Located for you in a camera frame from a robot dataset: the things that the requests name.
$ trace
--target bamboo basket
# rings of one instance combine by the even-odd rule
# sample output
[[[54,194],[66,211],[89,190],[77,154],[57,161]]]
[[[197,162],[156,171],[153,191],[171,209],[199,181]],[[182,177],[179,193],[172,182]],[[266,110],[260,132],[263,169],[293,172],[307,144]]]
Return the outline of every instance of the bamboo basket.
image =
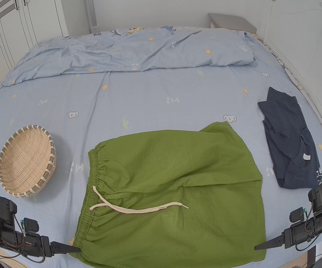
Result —
[[[17,130],[0,154],[0,184],[16,198],[37,194],[47,184],[56,167],[54,142],[41,126]]]

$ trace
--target gray nightstand top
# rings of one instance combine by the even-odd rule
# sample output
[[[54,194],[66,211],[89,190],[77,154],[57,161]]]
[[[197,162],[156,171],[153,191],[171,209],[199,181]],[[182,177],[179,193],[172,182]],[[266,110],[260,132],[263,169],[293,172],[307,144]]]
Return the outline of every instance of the gray nightstand top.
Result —
[[[208,16],[211,18],[211,23],[216,28],[256,33],[256,28],[242,17],[216,13],[208,13]]]

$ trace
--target white headboard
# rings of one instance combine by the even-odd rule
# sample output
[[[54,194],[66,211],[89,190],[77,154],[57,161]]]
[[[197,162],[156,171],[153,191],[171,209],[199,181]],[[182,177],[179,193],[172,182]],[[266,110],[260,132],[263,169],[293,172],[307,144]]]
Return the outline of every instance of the white headboard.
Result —
[[[322,0],[265,0],[257,34],[322,117]]]

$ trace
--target drawstring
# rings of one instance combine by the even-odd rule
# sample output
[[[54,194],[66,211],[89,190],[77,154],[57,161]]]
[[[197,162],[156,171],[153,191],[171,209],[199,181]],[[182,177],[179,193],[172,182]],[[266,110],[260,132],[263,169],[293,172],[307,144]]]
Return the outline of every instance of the drawstring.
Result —
[[[96,186],[93,186],[93,190],[94,192],[97,193],[97,195],[99,196],[99,198],[104,202],[104,203],[99,203],[96,205],[93,205],[90,210],[93,210],[94,208],[98,208],[98,207],[110,207],[118,212],[122,212],[122,213],[147,213],[147,212],[156,212],[160,209],[164,209],[167,208],[171,205],[179,205],[179,206],[183,206],[185,208],[189,208],[181,203],[178,202],[172,202],[172,203],[166,203],[164,205],[160,205],[158,207],[153,207],[153,208],[145,208],[145,209],[131,209],[131,208],[122,208],[122,207],[118,207],[117,205],[113,205],[111,203],[109,203],[106,199],[104,199],[101,194],[99,194],[99,192],[96,190]]]

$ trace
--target black camera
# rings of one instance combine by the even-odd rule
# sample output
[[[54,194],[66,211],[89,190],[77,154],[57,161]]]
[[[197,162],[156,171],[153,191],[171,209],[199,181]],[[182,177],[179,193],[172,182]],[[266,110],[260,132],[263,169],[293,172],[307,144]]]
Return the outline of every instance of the black camera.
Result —
[[[17,205],[9,199],[0,197],[0,247],[22,256],[52,257],[54,254],[80,253],[80,248],[59,242],[49,243],[47,236],[40,236],[38,222],[24,218],[21,224],[16,218]],[[17,221],[21,232],[16,231]]]
[[[285,229],[280,236],[254,247],[255,250],[280,247],[283,244],[285,248],[298,245],[305,241],[310,242],[322,233],[322,184],[312,189],[308,193],[309,201],[312,203],[311,210],[314,216],[309,219],[305,209],[298,208],[290,213],[289,220],[293,223]]]

